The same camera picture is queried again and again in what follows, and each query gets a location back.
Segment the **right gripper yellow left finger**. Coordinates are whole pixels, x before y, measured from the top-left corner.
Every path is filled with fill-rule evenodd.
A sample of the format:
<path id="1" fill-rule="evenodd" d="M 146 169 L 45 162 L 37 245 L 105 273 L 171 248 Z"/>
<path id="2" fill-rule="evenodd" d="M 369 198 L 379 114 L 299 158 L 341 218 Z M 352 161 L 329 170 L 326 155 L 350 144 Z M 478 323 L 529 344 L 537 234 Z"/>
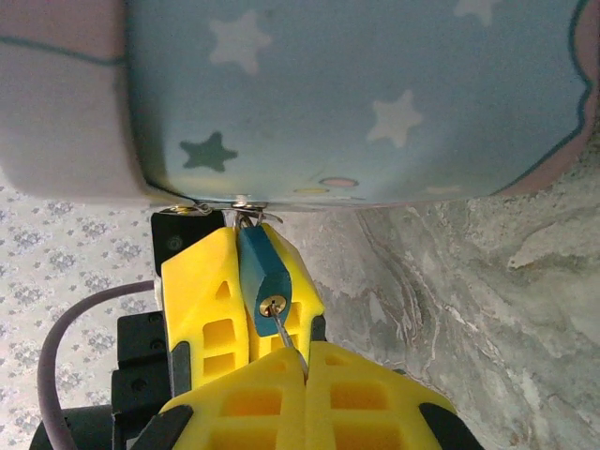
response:
<path id="1" fill-rule="evenodd" d="M 279 349 L 169 400 L 159 416 L 187 419 L 174 449 L 302 449 L 305 393 L 300 353 Z"/>

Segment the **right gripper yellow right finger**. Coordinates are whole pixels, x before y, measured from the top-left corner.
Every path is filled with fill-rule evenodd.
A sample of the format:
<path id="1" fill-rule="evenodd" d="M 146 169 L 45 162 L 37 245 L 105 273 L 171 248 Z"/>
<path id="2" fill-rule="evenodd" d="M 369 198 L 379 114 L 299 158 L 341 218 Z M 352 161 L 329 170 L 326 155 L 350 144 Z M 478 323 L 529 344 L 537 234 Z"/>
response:
<path id="1" fill-rule="evenodd" d="M 329 342 L 310 346 L 308 449 L 481 449 L 451 402 Z"/>

